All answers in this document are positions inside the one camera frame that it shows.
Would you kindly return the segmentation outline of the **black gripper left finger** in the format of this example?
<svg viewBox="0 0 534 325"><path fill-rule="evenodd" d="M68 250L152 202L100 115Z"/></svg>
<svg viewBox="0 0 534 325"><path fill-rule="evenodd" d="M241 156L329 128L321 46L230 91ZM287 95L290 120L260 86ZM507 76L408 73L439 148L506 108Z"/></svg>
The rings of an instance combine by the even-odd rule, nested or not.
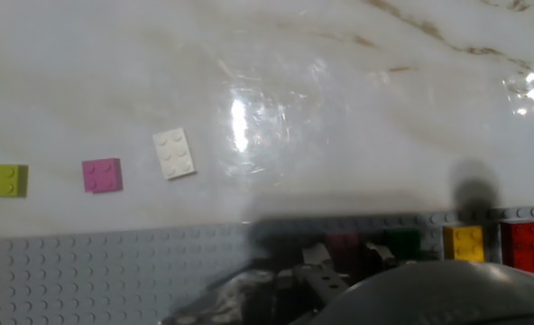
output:
<svg viewBox="0 0 534 325"><path fill-rule="evenodd" d="M309 303L331 303L349 289L322 243L302 249L303 261L277 274L276 288Z"/></svg>

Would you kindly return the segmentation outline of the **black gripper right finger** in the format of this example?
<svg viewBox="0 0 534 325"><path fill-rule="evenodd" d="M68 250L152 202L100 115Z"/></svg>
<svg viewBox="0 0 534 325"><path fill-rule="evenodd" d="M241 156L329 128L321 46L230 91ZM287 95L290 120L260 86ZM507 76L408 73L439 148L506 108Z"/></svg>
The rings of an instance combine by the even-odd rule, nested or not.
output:
<svg viewBox="0 0 534 325"><path fill-rule="evenodd" d="M396 257L387 246L380 246L371 242L367 242L365 246L373 265L379 269L390 269L396 266Z"/></svg>

